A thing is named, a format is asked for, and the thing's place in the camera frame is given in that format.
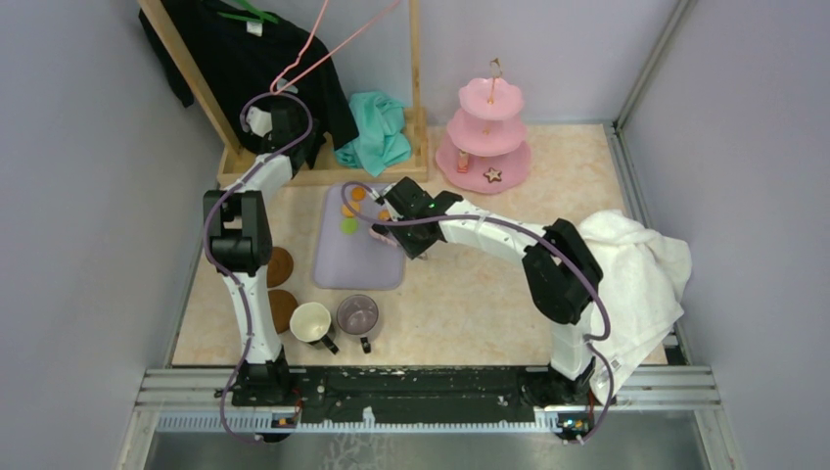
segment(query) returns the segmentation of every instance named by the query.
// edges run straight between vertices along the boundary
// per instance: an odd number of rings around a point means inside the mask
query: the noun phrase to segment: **black mug handle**
[[[332,352],[332,354],[337,354],[340,351],[340,348],[338,348],[335,342],[332,341],[331,338],[329,338],[329,335],[323,335],[323,337],[320,338],[320,341],[322,341],[323,344],[326,345],[326,348],[328,348],[329,351]]]

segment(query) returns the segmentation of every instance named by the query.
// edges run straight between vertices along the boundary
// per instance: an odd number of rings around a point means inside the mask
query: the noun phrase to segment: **wooden rack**
[[[207,118],[219,134],[219,138],[225,144],[216,179],[221,186],[233,183],[251,167],[255,155],[240,143],[161,0],[138,0],[138,4],[173,62],[181,71],[196,100],[205,110]],[[412,108],[407,108],[404,111],[406,127],[403,133],[412,146],[412,158],[402,164],[387,168],[380,176],[373,178],[363,169],[346,168],[338,164],[332,148],[331,138],[326,134],[327,142],[320,149],[314,169],[304,166],[291,184],[298,186],[329,185],[351,180],[394,182],[404,176],[409,176],[416,181],[427,180],[429,142],[427,141],[426,111],[421,107],[421,46],[418,0],[409,0],[409,37],[412,61]]]

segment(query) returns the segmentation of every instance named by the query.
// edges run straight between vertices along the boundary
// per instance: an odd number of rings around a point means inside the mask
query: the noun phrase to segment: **folded cloth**
[[[692,274],[692,257],[686,242],[647,229],[618,210],[599,211],[577,229],[603,271],[599,297],[611,318],[611,336],[593,345],[611,363],[616,394],[683,314],[679,302]],[[590,315],[591,333],[602,334],[596,304],[583,314]],[[598,361],[591,390],[600,401],[608,385],[608,371]]]
[[[412,147],[400,132],[406,125],[402,103],[381,91],[370,91],[351,95],[348,107],[360,135],[335,152],[341,165],[377,176],[409,160]]]

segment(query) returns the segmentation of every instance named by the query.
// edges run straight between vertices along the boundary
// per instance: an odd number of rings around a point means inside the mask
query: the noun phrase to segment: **marble tabletop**
[[[430,129],[430,155],[443,135]],[[593,212],[622,209],[623,195],[602,125],[531,125],[530,177],[499,195],[480,195],[449,185],[431,160],[422,187],[448,189],[497,214],[536,223],[559,217],[579,223]],[[334,311],[358,291],[320,289],[311,280],[323,197],[328,187],[287,187],[268,203],[275,246],[295,260],[294,273],[278,287],[305,302]],[[383,323],[372,353],[340,333],[332,355],[280,335],[291,364],[304,365],[532,365],[550,360],[550,320],[533,306],[519,266],[476,250],[435,244],[427,260],[408,260],[401,285],[363,292],[375,300]],[[231,299],[215,269],[200,259],[173,355],[175,365],[227,365],[240,356]],[[663,348],[646,363],[665,364]]]

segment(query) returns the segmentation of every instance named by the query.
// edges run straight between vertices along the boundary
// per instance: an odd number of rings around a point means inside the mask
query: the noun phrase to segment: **teal cloth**
[[[400,132],[406,121],[403,104],[381,91],[354,93],[348,100],[359,135],[335,152],[338,163],[363,168],[372,176],[406,162],[412,146]]]

